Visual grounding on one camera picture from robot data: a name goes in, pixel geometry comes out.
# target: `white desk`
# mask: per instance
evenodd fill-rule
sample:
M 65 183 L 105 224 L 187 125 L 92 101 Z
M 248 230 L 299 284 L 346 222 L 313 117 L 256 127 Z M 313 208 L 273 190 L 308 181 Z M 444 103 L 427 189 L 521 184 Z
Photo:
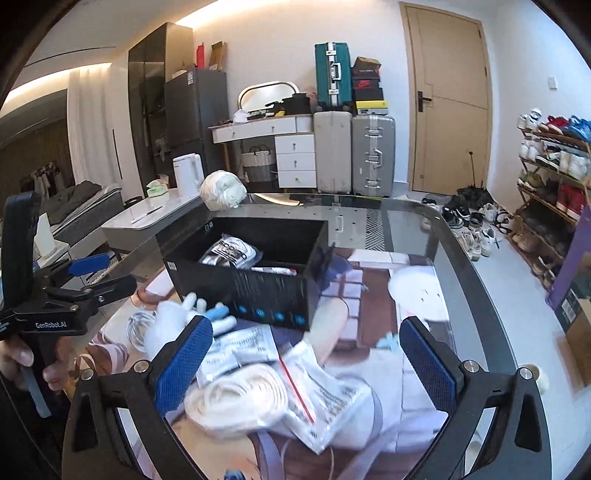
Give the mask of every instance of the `white desk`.
M 316 188 L 312 115 L 262 118 L 245 124 L 210 127 L 210 130 L 213 142 L 221 144 L 247 138 L 275 137 L 279 186 L 286 189 Z
M 199 195 L 181 197 L 178 189 L 170 189 L 164 195 L 136 203 L 107 220 L 101 229 L 112 249 L 131 252 L 201 204 Z

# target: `blue sneaker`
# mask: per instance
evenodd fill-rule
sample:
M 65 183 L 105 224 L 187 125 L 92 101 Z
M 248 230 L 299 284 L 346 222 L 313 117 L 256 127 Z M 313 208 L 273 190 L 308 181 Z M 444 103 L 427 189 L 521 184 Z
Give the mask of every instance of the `blue sneaker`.
M 591 122 L 572 116 L 569 125 L 564 129 L 564 133 L 570 137 L 591 143 Z

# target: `black box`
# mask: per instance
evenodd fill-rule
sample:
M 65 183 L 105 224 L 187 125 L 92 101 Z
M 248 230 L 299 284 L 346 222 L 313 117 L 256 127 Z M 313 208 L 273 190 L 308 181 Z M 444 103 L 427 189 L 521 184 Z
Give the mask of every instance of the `black box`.
M 356 88 L 354 92 L 356 102 L 384 100 L 384 91 L 381 88 Z
M 298 274 L 199 263 L 224 233 L 262 252 L 256 266 L 287 267 Z M 326 221 L 216 217 L 173 249 L 165 265 L 182 297 L 193 291 L 208 306 L 221 301 L 238 318 L 305 331 L 310 329 L 330 259 Z
M 379 60 L 357 57 L 351 69 L 353 80 L 379 80 Z
M 379 88 L 379 80 L 353 80 L 353 88 Z

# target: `plastic packaging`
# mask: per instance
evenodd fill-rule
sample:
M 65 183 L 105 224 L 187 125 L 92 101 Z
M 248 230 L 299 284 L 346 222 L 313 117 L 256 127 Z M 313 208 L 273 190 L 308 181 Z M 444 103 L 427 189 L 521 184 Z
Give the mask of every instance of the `plastic packaging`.
M 246 198 L 246 187 L 233 173 L 210 173 L 201 185 L 202 200 L 212 212 L 237 207 Z
M 290 275 L 292 277 L 297 275 L 297 270 L 285 267 L 252 267 L 251 270 L 262 273 L 277 273 L 279 275 Z
M 287 352 L 275 369 L 289 397 L 284 424 L 317 455 L 371 396 L 365 383 L 340 380 L 320 368 L 312 346 L 305 340 Z
M 273 368 L 250 365 L 204 388 L 189 390 L 187 417 L 218 438 L 265 429 L 287 411 L 287 389 Z
M 243 365 L 276 362 L 277 347 L 269 325 L 256 325 L 228 333 L 213 341 L 197 370 L 199 387 Z
M 207 249 L 199 262 L 206 265 L 247 270 L 256 265 L 261 258 L 262 253 L 251 244 L 224 233 L 220 240 Z

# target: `mattress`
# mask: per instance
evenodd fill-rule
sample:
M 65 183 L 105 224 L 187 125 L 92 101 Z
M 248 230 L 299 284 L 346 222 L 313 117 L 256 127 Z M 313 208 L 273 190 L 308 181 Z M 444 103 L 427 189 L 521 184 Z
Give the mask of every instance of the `mattress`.
M 117 184 L 102 189 L 69 214 L 62 223 L 51 229 L 54 238 L 72 247 L 107 220 L 121 213 L 121 190 Z

